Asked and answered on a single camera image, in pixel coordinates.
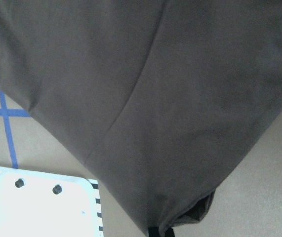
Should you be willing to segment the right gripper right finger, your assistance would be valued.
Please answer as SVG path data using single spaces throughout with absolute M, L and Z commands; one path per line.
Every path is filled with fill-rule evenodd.
M 173 228 L 168 228 L 165 232 L 165 237 L 175 237 Z

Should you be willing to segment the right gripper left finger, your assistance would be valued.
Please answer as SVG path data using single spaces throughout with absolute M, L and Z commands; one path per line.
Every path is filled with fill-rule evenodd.
M 148 237 L 160 237 L 158 227 L 149 227 L 148 228 Z

